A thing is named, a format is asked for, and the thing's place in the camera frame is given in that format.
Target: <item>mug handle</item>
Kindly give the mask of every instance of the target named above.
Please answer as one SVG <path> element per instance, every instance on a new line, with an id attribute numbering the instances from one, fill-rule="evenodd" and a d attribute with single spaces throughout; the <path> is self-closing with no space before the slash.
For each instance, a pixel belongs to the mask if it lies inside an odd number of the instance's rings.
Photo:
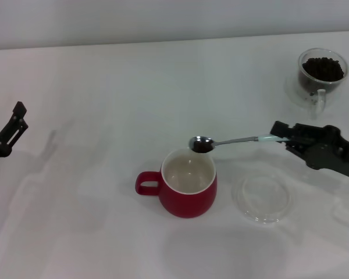
<path id="1" fill-rule="evenodd" d="M 143 182 L 158 182 L 160 181 L 162 174 L 158 171 L 144 171 L 137 176 L 136 179 L 136 192 L 139 195 L 144 196 L 157 196 L 159 195 L 158 187 L 142 186 Z"/>
<path id="2" fill-rule="evenodd" d="M 311 99 L 309 106 L 309 113 L 311 119 L 316 119 L 326 107 L 326 90 L 319 89 L 316 93 L 313 93 L 314 99 Z"/>

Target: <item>glass cup handle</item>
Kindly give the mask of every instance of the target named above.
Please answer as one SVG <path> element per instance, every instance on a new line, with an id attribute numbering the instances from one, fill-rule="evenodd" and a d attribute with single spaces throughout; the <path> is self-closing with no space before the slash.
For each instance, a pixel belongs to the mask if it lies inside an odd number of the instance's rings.
<path id="1" fill-rule="evenodd" d="M 312 119 L 316 119 L 326 107 L 326 90 L 318 89 L 317 93 L 312 93 L 309 113 Z"/>

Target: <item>white tabletop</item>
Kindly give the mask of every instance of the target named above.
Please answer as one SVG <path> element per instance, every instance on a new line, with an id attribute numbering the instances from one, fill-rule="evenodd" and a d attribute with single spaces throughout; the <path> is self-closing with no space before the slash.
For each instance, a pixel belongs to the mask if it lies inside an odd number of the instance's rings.
<path id="1" fill-rule="evenodd" d="M 17 101 L 30 127 L 0 159 L 0 279 L 349 279 L 349 178 L 284 145 L 217 148 L 218 194 L 195 219 L 134 190 L 194 135 L 249 137 L 280 120 L 349 140 L 349 78 L 315 121 L 284 91 L 313 47 L 349 63 L 349 33 L 0 51 L 0 129 Z M 268 168 L 294 206 L 261 225 L 230 192 Z"/>

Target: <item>metal spoon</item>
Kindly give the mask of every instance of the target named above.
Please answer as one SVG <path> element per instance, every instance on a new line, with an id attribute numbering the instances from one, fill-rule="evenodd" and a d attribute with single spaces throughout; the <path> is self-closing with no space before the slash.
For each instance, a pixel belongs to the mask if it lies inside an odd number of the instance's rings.
<path id="1" fill-rule="evenodd" d="M 259 137 L 237 138 L 229 141 L 214 141 L 212 138 L 203 136 L 193 137 L 188 142 L 188 147 L 196 153 L 208 153 L 222 144 L 233 144 L 235 142 L 253 142 L 253 141 L 288 141 L 287 138 L 279 138 L 275 135 L 261 135 Z"/>

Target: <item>white wall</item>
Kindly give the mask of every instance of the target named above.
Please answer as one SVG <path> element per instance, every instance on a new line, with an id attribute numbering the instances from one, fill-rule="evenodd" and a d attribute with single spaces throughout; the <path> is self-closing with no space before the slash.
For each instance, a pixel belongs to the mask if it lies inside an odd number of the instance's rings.
<path id="1" fill-rule="evenodd" d="M 349 30 L 349 0 L 0 0 L 0 49 Z"/>

